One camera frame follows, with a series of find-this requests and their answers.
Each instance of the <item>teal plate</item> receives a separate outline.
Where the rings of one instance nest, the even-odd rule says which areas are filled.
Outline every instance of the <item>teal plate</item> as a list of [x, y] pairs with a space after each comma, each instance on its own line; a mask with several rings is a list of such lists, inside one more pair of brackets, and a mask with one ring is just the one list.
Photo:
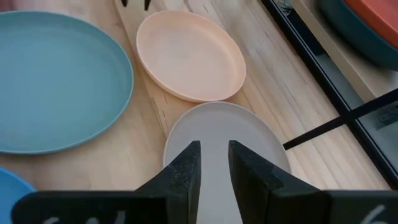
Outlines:
[[121, 115], [132, 87], [128, 56], [95, 26], [50, 12], [0, 13], [0, 152], [90, 140]]

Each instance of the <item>black metal bar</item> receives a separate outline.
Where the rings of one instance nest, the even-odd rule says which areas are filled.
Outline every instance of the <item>black metal bar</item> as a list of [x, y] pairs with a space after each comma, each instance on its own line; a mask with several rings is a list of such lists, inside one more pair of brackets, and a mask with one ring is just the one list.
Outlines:
[[200, 143], [193, 141], [136, 191], [39, 191], [14, 205], [12, 223], [195, 224], [200, 166]]
[[288, 141], [287, 143], [284, 144], [284, 147], [286, 150], [291, 149], [295, 146], [298, 146], [301, 143], [304, 143], [308, 140], [318, 137], [321, 134], [324, 134], [328, 131], [338, 128], [341, 125], [352, 122], [364, 115], [367, 115], [368, 113], [383, 108], [397, 100], [398, 100], [398, 89], [395, 89], [390, 91], [389, 93], [386, 93], [372, 101], [369, 101], [353, 109], [352, 111], [347, 112], [346, 114], [343, 114], [331, 121], [328, 121], [325, 124], [316, 127], [307, 133], [300, 135], [299, 137], [296, 137]]
[[[323, 71], [322, 67], [318, 63], [314, 54], [301, 38], [300, 34], [292, 23], [286, 18], [283, 12], [278, 8], [278, 5], [273, 0], [261, 0], [266, 10], [271, 14], [276, 24], [279, 26], [281, 31], [286, 36], [287, 40], [292, 44], [297, 54], [303, 60], [308, 70], [317, 81], [321, 89], [325, 92], [326, 96], [336, 108], [339, 114], [345, 114], [351, 110], [347, 102], [344, 100], [342, 95], [339, 93], [337, 88], [334, 86], [328, 75]], [[309, 29], [301, 30], [302, 32], [308, 32], [308, 35], [312, 35]], [[346, 124], [349, 130], [353, 133], [354, 137], [358, 140], [366, 154], [375, 164], [379, 172], [385, 178], [387, 183], [392, 189], [398, 189], [398, 173], [391, 166], [388, 159], [385, 157], [379, 146], [371, 139], [369, 134], [365, 131], [359, 121], [353, 121]]]

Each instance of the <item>black metal rack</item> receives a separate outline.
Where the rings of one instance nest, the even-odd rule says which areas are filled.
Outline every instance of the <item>black metal rack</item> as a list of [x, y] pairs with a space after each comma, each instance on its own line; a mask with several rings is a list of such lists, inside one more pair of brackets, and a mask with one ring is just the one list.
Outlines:
[[[358, 118], [363, 116], [363, 113], [359, 113], [360, 110], [351, 110], [345, 99], [337, 90], [336, 86], [328, 78], [328, 75], [322, 69], [321, 65], [315, 58], [319, 52], [324, 52], [316, 38], [309, 31], [304, 22], [299, 18], [297, 13], [292, 10], [289, 16], [286, 16], [280, 7], [274, 2], [274, 0], [261, 0], [266, 10], [269, 11], [281, 31], [285, 34], [286, 38], [292, 44], [295, 51], [298, 53], [304, 64], [310, 70], [314, 79], [318, 82], [322, 90], [325, 92], [332, 105], [336, 108], [340, 117], [337, 121], [332, 120], [320, 127], [317, 130], [310, 131], [308, 133], [299, 136], [292, 141], [284, 144], [286, 150], [294, 147], [304, 141], [308, 141], [311, 138], [317, 137], [326, 131], [336, 128], [342, 124], [346, 124], [350, 131], [353, 133], [355, 138], [358, 140], [360, 145], [366, 151], [368, 156], [371, 158], [379, 172], [383, 175], [387, 183], [392, 189], [398, 188], [398, 173], [393, 168], [392, 164], [388, 161], [385, 155], [382, 153], [379, 146], [374, 142], [369, 133], [365, 130], [364, 126], [358, 121]], [[310, 40], [310, 43], [304, 41], [303, 36]], [[367, 107], [367, 112], [370, 113], [383, 106], [386, 106], [394, 101], [398, 100], [398, 91], [392, 91], [385, 96], [382, 96], [374, 101], [362, 105]]]

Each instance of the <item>wooden shelf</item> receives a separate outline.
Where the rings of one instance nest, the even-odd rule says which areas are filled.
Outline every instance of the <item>wooden shelf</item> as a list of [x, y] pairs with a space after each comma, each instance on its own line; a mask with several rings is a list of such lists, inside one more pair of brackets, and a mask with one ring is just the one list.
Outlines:
[[[113, 37], [134, 67], [131, 102], [104, 134], [53, 154], [0, 154], [1, 167], [38, 190], [134, 190], [162, 169], [172, 126], [195, 106], [163, 91], [136, 57], [139, 24], [164, 9], [191, 9], [228, 31], [242, 50], [248, 71], [242, 90], [228, 101], [253, 111], [281, 142], [338, 116], [257, 0], [156, 0], [149, 11], [143, 10], [144, 1], [129, 1], [124, 7], [120, 0], [12, 0], [12, 7], [84, 19]], [[319, 189], [389, 189], [346, 126], [286, 153], [292, 174]]]
[[338, 37], [318, 10], [317, 1], [293, 0], [293, 7], [358, 95], [367, 102], [398, 88], [398, 72], [376, 67]]

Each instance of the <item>white plate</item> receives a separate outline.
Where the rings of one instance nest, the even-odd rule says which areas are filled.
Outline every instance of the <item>white plate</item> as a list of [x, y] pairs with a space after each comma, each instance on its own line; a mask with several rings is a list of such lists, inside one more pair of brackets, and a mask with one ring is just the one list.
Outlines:
[[239, 141], [290, 172], [285, 149], [275, 134], [256, 115], [241, 106], [211, 102], [186, 112], [169, 134], [164, 166], [194, 140], [201, 143], [198, 224], [242, 223], [229, 175], [229, 140]]

